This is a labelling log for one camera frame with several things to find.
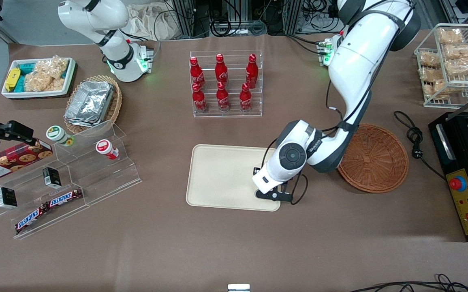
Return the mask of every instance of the white storage bin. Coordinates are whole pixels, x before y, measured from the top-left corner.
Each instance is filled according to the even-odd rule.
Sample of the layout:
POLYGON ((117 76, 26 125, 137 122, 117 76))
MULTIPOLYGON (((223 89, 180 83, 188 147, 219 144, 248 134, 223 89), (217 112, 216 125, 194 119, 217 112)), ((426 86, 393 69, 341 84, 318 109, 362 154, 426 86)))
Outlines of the white storage bin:
MULTIPOLYGON (((19 65, 21 64, 36 63, 37 61, 50 60, 50 59, 51 58, 12 61, 9 71, 5 75, 5 79, 13 68, 18 68, 19 65)), ((8 99, 16 99, 16 100, 17 99, 41 99, 41 98, 68 97, 64 95, 66 95, 70 89, 73 74, 76 68, 76 62, 72 58, 65 58, 65 59, 68 59, 68 66, 66 70, 65 83, 63 84, 63 89, 56 90, 56 91, 39 91, 39 92, 8 92, 4 84, 2 87, 2 95, 8 99)))

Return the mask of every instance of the white cloth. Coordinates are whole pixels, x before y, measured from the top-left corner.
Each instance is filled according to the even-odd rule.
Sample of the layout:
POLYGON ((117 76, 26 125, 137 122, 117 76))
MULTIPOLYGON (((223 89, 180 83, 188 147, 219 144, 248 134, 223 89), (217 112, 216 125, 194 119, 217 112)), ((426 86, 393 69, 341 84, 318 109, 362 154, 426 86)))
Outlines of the white cloth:
POLYGON ((167 2, 152 2, 149 4, 130 4, 128 12, 130 14, 130 31, 129 34, 138 37, 147 37, 148 39, 161 39, 167 41, 178 37, 181 32, 176 23, 176 13, 169 11, 174 7, 170 1, 167 2))

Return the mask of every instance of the yellow panel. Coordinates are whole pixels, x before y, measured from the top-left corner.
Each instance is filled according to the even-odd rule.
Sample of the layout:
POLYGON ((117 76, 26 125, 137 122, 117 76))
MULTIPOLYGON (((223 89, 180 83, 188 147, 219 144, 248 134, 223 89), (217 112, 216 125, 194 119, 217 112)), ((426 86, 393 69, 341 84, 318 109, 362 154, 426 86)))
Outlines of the yellow panel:
POLYGON ((464 233, 468 235, 468 219, 466 216, 466 214, 468 214, 468 176, 464 169, 452 172, 451 174, 447 174, 448 183, 450 183, 451 179, 457 176, 461 176, 465 179, 466 189, 459 192, 450 188, 450 191, 452 191, 452 197, 454 198, 454 204, 457 208, 457 213, 459 214, 459 219, 461 220, 464 233))

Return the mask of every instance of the coca-cola bottle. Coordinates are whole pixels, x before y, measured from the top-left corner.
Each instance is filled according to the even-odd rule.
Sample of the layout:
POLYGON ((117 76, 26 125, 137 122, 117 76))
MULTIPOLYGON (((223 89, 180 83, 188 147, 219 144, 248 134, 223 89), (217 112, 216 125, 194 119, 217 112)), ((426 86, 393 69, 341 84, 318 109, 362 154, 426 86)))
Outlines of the coca-cola bottle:
POLYGON ((217 54, 216 55, 216 68, 214 69, 216 72, 216 80, 218 82, 225 83, 225 87, 229 86, 229 70, 227 65, 223 62, 223 55, 217 54))
POLYGON ((246 83, 249 88, 256 88, 259 68, 256 64, 256 54, 248 56, 248 65, 246 66, 246 83))
POLYGON ((241 94, 239 94, 239 107, 242 113, 247 113, 252 109, 252 93, 248 83, 243 83, 241 94))
POLYGON ((226 113, 230 110, 229 93, 225 90, 225 83, 218 82, 218 91, 216 92, 218 98, 219 110, 226 113))
POLYGON ((207 112, 208 108, 207 102, 205 101, 205 95, 201 91, 201 86, 197 82, 192 85, 192 100, 194 101, 194 107, 198 113, 203 114, 207 112))
POLYGON ((198 83, 201 88, 205 87, 205 78, 203 77, 203 70, 200 65, 198 65, 198 59, 196 57, 191 57, 191 77, 193 83, 198 83))

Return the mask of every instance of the small black box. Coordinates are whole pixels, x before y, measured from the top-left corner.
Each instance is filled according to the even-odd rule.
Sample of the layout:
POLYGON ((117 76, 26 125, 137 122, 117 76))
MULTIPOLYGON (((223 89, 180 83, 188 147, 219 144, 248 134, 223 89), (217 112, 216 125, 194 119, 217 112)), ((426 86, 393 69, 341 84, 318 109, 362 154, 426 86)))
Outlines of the small black box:
POLYGON ((16 194, 14 190, 6 187, 0 187, 0 207, 14 209, 17 207, 16 194))
POLYGON ((45 179, 45 185, 58 189, 61 187, 61 179, 59 178, 59 172, 53 168, 43 168, 43 179, 45 179))

